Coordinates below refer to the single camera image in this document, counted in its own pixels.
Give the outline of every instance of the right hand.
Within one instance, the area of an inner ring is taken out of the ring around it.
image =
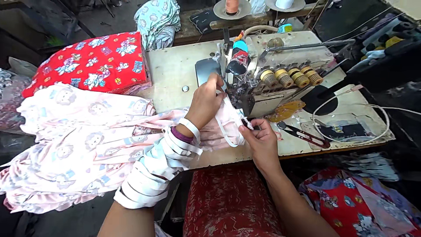
[[[251,131],[245,126],[240,126],[238,130],[250,145],[257,168],[265,177],[283,172],[278,158],[277,137],[269,122],[266,119],[253,119],[251,125],[260,126],[261,130]]]

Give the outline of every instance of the scissors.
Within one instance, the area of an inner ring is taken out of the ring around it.
[[[298,137],[300,139],[303,139],[304,141],[315,144],[315,145],[317,145],[321,148],[329,148],[330,147],[330,143],[328,141],[322,140],[318,137],[315,137],[315,136],[313,136],[313,135],[311,135],[307,132],[299,130],[296,127],[287,125],[284,121],[281,121],[281,122],[277,123],[276,126],[280,129],[284,130],[285,132],[293,135],[294,137]]]

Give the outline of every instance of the left hand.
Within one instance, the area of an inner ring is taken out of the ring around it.
[[[192,122],[197,129],[200,130],[215,117],[226,96],[223,92],[216,95],[216,89],[218,87],[222,91],[220,87],[223,85],[222,78],[218,74],[212,73],[209,75],[208,81],[199,86],[193,94],[192,104],[185,118]],[[185,136],[193,137],[193,133],[182,124],[177,125],[176,129]]]

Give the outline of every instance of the pink printed fabric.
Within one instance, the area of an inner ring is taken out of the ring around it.
[[[21,129],[38,144],[16,156],[0,172],[0,194],[11,213],[64,210],[117,189],[145,147],[163,136],[187,109],[156,114],[153,101],[92,92],[57,83],[25,99],[17,109]],[[230,140],[238,142],[231,115],[223,116]],[[200,144],[228,147],[213,119],[201,131]]]

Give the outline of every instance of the blue fabric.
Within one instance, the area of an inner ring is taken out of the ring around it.
[[[166,27],[173,26],[175,31],[181,28],[180,6],[175,0],[151,0],[145,3],[134,15],[137,31],[142,34],[142,45],[146,50],[157,49],[157,45],[172,45],[174,35]]]

